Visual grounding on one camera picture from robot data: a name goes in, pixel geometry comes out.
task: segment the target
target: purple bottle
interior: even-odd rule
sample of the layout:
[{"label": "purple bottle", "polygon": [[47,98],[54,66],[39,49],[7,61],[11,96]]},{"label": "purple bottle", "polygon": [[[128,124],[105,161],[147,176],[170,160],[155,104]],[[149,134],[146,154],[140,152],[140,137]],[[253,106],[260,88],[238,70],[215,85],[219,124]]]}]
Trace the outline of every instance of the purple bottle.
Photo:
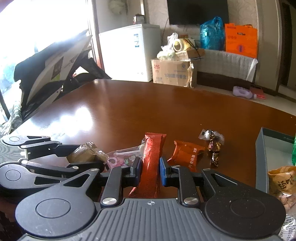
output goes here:
[{"label": "purple bottle", "polygon": [[250,90],[247,90],[247,89],[239,87],[239,86],[234,86],[232,93],[235,96],[241,96],[246,99],[256,99],[257,98],[256,94],[253,94]]}]

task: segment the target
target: orange shopping bag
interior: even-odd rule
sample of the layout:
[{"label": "orange shopping bag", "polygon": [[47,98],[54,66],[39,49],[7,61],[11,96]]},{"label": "orange shopping bag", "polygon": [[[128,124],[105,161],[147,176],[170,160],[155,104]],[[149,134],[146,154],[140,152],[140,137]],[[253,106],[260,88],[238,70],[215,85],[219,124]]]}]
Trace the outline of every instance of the orange shopping bag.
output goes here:
[{"label": "orange shopping bag", "polygon": [[257,29],[252,25],[225,24],[226,52],[257,58]]}]

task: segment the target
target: blue plastic bag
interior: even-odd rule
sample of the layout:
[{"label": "blue plastic bag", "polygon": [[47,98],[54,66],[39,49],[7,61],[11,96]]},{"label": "blue plastic bag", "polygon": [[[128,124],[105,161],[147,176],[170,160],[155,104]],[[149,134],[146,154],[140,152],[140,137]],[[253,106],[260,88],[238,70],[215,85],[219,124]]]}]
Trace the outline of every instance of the blue plastic bag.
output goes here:
[{"label": "blue plastic bag", "polygon": [[200,43],[204,49],[224,50],[225,31],[222,19],[214,17],[200,26]]}]

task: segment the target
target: black tv screen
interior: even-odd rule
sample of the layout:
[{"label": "black tv screen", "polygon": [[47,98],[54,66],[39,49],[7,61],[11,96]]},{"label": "black tv screen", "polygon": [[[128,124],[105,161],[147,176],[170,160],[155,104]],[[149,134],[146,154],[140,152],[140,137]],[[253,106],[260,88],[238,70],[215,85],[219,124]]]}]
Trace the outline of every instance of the black tv screen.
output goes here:
[{"label": "black tv screen", "polygon": [[216,16],[229,23],[227,0],[167,0],[170,24],[203,24]]}]

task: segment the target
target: orange wrapper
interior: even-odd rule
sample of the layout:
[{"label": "orange wrapper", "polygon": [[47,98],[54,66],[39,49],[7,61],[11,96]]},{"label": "orange wrapper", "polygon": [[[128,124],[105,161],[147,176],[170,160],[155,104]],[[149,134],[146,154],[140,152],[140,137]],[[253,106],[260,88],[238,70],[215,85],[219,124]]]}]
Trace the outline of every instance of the orange wrapper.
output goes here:
[{"label": "orange wrapper", "polygon": [[196,172],[197,155],[205,148],[190,142],[174,141],[176,147],[173,156],[168,159],[172,165],[180,165],[189,168],[191,172]]},{"label": "orange wrapper", "polygon": [[145,133],[145,147],[140,183],[129,197],[157,198],[160,192],[159,159],[162,155],[165,134]]}]

